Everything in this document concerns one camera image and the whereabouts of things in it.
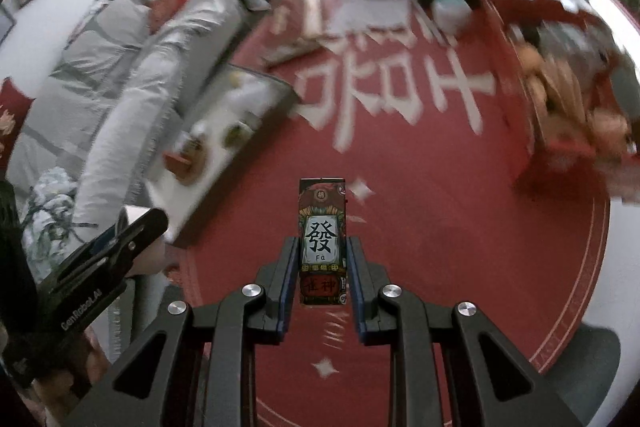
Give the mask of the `red mahjong card box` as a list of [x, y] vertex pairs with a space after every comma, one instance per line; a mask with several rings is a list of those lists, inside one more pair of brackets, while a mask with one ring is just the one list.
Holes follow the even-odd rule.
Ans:
[[342, 178], [298, 184], [300, 302], [344, 306], [347, 300], [346, 185]]

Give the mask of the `grey covered sofa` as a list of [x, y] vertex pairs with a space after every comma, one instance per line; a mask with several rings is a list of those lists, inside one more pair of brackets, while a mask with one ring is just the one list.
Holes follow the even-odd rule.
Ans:
[[238, 33], [242, 0], [186, 0], [151, 28], [141, 0], [103, 0], [32, 101], [8, 166], [25, 251], [69, 254], [139, 202], [150, 162]]

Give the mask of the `white tape roll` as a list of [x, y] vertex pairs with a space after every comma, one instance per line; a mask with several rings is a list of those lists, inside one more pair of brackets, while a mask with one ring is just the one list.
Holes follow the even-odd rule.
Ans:
[[239, 150], [253, 138], [255, 130], [245, 121], [235, 121], [224, 130], [222, 145], [227, 150]]

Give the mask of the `white teal lidded jar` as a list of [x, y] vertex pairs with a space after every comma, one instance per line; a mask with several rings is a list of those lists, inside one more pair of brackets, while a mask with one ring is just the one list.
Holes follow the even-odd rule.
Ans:
[[473, 18], [473, 10], [465, 0], [433, 0], [431, 9], [436, 26], [450, 35], [460, 34]]

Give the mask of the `grey shallow cardboard box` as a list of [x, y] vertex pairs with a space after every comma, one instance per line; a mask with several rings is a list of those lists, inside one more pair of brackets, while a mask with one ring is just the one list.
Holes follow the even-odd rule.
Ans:
[[190, 176], [179, 180], [158, 154], [145, 180], [152, 205], [167, 215], [166, 243], [186, 248], [198, 239], [221, 199], [297, 102], [294, 88], [277, 77], [233, 65], [219, 69], [181, 128], [160, 149], [175, 152], [188, 133], [195, 133], [202, 153]]

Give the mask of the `tan ring-shaped tray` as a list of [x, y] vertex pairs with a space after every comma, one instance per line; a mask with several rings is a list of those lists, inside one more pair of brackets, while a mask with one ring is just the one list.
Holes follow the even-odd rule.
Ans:
[[190, 185], [204, 171], [207, 150], [203, 135], [182, 132], [168, 150], [163, 151], [163, 164], [182, 185]]

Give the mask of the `large red flat box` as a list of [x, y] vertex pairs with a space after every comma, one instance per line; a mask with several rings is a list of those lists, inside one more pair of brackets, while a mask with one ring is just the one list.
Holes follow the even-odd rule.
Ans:
[[262, 51], [260, 60], [262, 65], [273, 68], [295, 60], [296, 58], [314, 53], [322, 48], [318, 39], [303, 37], [288, 38], [271, 43]]

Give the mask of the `red patterned cushion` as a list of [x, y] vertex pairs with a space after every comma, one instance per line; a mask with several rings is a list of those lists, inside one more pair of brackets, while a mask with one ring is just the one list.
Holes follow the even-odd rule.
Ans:
[[2, 81], [0, 103], [0, 172], [4, 180], [13, 147], [34, 99], [18, 89], [10, 77], [6, 77]]

